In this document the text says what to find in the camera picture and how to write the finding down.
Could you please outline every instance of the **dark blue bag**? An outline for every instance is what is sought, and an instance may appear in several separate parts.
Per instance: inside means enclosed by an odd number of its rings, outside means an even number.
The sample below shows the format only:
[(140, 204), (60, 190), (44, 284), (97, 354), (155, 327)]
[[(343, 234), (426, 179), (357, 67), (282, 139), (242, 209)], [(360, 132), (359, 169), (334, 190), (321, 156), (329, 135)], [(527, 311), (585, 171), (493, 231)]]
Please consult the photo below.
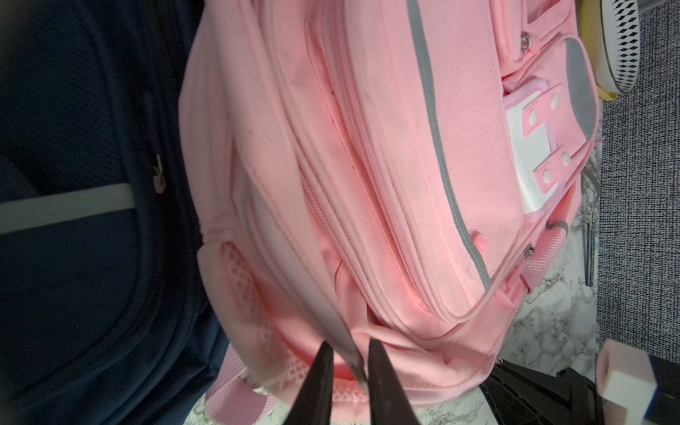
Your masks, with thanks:
[(201, 8), (23, 1), (0, 22), (0, 415), (181, 424), (217, 376), (177, 129)]

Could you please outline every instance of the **gray carpet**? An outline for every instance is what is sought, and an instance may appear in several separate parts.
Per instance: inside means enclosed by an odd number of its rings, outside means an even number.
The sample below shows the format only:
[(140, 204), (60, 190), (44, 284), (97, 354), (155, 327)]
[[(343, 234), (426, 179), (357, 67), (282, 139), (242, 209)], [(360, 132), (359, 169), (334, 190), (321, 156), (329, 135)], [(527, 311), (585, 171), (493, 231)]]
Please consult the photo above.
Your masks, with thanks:
[(641, 74), (605, 105), (600, 340), (680, 362), (680, 1), (642, 15)]

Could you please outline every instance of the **marble countertop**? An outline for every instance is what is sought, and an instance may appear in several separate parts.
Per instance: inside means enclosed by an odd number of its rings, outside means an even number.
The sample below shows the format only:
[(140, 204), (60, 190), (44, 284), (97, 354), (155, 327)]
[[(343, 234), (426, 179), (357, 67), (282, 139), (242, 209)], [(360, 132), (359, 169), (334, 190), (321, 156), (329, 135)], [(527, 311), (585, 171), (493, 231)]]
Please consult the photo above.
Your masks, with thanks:
[[(589, 159), (588, 167), (597, 176), (601, 154), (601, 148), (597, 147)], [(581, 183), (583, 203), (564, 246), (543, 284), (524, 300), (500, 354), (504, 360), (550, 375), (572, 367), (594, 379), (595, 359), (599, 352), (596, 325), (597, 281), (595, 279), (593, 287), (585, 285), (583, 236), (584, 224), (590, 221), (596, 197), (588, 178), (583, 177)], [(594, 221), (597, 221), (597, 210)], [(258, 425), (280, 425), (287, 412), (288, 408), (280, 405), (262, 418)], [(496, 425), (496, 419), (479, 388), (467, 392), (455, 401), (420, 409), (416, 414), (423, 425)], [(205, 417), (201, 399), (194, 406), (185, 425), (208, 424), (214, 422)]]

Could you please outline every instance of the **pink strap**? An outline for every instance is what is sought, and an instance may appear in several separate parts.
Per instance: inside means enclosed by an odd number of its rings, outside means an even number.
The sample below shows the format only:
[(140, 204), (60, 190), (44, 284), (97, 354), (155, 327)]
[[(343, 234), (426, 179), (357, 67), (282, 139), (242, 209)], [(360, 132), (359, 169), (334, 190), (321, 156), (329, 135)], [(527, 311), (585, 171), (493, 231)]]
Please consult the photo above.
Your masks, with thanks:
[(246, 371), (230, 345), (217, 380), (205, 394), (207, 417), (224, 425), (252, 425), (276, 407), (276, 397), (258, 394), (244, 382), (241, 374)]

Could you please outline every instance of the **reflective strip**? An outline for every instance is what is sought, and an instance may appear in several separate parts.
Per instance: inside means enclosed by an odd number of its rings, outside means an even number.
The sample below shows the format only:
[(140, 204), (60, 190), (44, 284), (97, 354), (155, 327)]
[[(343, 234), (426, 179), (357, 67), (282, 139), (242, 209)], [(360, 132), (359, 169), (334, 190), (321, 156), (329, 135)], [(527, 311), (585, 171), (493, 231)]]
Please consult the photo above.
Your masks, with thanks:
[(418, 0), (406, 0), (407, 8), (409, 10), (409, 21), (411, 23), (411, 34), (413, 35), (413, 45), (415, 47), (415, 56), (418, 59), (418, 69), (420, 70), (420, 79), (423, 85), (423, 93), (425, 95), (425, 105), (427, 107), (428, 120), (430, 121), (430, 132), (432, 133), (432, 140), (435, 143), (435, 152), (437, 153), (437, 161), (439, 162), (439, 173), (441, 174), (441, 181), (444, 185), (446, 197), (449, 200), (449, 207), (451, 214), (454, 217), (454, 223), (458, 234), (472, 258), (472, 261), (477, 267), (477, 272), (481, 278), (482, 284), (486, 290), (491, 288), (491, 279), (489, 272), (486, 270), (484, 260), (482, 259), (477, 247), (472, 243), (472, 238), (465, 227), (463, 217), (460, 215), (456, 197), (454, 196), (454, 189), (451, 187), (451, 180), (449, 178), (449, 170), (446, 167), (446, 158), (444, 157), (444, 149), (441, 146), (441, 135), (439, 134), (439, 124), (437, 123), (437, 105), (435, 101), (435, 80), (432, 76), (432, 65), (430, 64), (430, 52), (427, 48), (427, 41), (425, 40), (425, 30), (423, 28), (422, 18), (420, 16), (420, 7)]
[(583, 135), (590, 140), (597, 128), (596, 99), (588, 78), (588, 65), (581, 44), (571, 38), (566, 43), (566, 81), (569, 85), (569, 103)]
[(0, 204), (0, 235), (135, 207), (127, 183)]

